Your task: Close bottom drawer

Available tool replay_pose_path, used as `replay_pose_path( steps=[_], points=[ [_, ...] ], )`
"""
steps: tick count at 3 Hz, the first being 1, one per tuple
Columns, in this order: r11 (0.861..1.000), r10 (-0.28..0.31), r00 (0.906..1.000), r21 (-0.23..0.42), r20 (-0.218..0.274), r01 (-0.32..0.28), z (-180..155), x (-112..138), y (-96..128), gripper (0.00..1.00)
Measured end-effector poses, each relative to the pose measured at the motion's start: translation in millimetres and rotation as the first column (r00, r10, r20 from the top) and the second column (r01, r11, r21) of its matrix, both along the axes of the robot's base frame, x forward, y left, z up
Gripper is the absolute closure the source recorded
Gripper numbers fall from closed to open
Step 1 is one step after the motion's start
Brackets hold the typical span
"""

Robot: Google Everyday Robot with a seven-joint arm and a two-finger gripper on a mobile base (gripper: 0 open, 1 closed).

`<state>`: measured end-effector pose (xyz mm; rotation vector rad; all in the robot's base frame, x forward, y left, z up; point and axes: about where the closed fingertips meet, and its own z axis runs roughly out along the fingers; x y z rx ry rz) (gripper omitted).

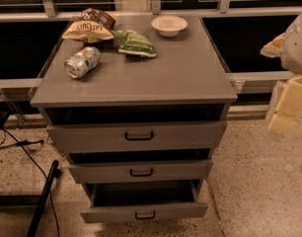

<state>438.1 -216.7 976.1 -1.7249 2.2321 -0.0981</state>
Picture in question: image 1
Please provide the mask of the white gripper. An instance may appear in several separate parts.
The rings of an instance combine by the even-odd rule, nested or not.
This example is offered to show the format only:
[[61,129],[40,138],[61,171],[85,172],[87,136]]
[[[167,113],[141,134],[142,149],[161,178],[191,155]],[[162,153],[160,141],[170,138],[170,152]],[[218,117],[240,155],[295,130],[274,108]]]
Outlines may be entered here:
[[[280,34],[261,49],[261,55],[275,58],[281,56],[285,33]],[[267,131],[283,136],[302,118],[302,76],[279,83],[272,92]]]

